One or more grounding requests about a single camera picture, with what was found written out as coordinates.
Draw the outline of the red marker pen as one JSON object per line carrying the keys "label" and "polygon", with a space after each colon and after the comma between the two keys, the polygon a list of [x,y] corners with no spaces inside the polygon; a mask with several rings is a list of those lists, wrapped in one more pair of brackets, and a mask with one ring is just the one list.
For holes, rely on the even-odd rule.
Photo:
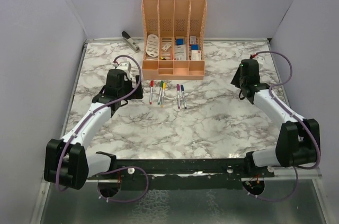
{"label": "red marker pen", "polygon": [[152,105],[153,103],[153,89],[154,89],[154,81],[150,81],[150,93],[149,93],[149,104]]}

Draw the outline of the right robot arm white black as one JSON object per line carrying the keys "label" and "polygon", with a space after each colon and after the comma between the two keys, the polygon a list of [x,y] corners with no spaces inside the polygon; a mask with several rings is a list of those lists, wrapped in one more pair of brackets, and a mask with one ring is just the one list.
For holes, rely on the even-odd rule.
{"label": "right robot arm white black", "polygon": [[240,99],[247,99],[262,110],[280,129],[275,147],[246,154],[248,161],[243,164],[243,170],[247,176],[255,177],[265,166],[300,167],[319,163],[318,122],[295,113],[268,84],[260,82],[257,60],[242,60],[231,84],[240,89]]}

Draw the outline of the yellow tip pen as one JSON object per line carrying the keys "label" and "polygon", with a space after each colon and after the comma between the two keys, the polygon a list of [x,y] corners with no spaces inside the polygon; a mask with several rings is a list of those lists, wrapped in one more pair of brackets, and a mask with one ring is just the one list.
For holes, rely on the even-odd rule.
{"label": "yellow tip pen", "polygon": [[166,83],[163,82],[163,86],[162,86],[162,95],[161,95],[161,100],[160,100],[160,106],[161,106],[161,107],[164,106],[165,90],[166,90]]}

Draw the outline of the dark red tip pen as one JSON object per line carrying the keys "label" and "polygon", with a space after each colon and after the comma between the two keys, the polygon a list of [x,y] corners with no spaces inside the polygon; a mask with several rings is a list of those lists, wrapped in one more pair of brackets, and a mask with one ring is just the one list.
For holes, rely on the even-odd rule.
{"label": "dark red tip pen", "polygon": [[180,102],[180,98],[181,98],[181,87],[180,87],[180,84],[177,84],[176,85],[176,95],[177,95],[177,107],[178,109],[181,108],[181,102]]}

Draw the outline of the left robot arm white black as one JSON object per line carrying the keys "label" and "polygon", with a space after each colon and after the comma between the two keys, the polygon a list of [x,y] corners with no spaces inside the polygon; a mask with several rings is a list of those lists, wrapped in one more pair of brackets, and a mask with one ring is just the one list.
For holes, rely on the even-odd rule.
{"label": "left robot arm white black", "polygon": [[141,77],[132,85],[128,73],[121,69],[109,70],[106,84],[92,98],[84,117],[61,139],[51,139],[46,146],[44,180],[57,186],[79,190],[86,180],[96,174],[110,179],[116,175],[116,157],[98,152],[86,155],[86,149],[103,125],[122,107],[122,101],[143,98]]}

